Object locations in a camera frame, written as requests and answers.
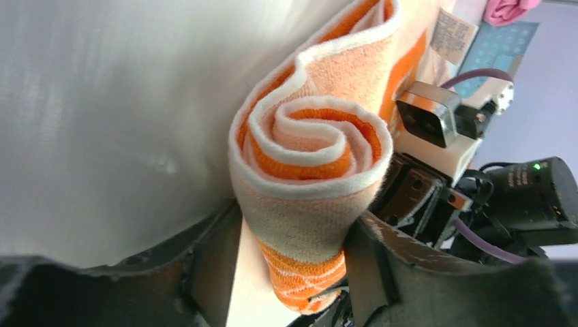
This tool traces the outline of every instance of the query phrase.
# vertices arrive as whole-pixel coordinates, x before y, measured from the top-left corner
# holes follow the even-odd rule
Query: black connector
[[[454,113],[457,133],[473,140],[483,138],[496,108],[493,101],[486,103],[481,109],[460,105]]]

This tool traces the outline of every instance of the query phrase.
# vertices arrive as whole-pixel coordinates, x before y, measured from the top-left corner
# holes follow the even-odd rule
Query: towel
[[[386,174],[395,98],[422,69],[438,0],[355,0],[257,84],[229,133],[230,174],[276,296],[311,297],[346,273],[342,243]]]
[[[542,0],[489,0],[484,20],[492,26],[509,25],[519,20]]]

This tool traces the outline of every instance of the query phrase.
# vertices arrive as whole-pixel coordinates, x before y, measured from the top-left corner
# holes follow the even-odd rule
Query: light blue mat
[[[496,68],[511,75],[515,74],[539,25],[539,22],[518,21],[504,27],[493,27],[484,22],[459,69],[459,74],[479,68]],[[485,80],[486,78],[473,78],[458,84],[455,90],[465,99],[472,96]]]

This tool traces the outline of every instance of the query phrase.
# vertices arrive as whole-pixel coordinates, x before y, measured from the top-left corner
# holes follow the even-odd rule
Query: pink cloth
[[[489,0],[484,20],[492,26],[504,26],[520,19],[542,0]]]

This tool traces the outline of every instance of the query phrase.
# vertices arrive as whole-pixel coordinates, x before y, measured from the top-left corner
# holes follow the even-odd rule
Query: care label
[[[478,26],[442,9],[431,38],[431,47],[443,59],[459,65],[466,57],[477,32]]]

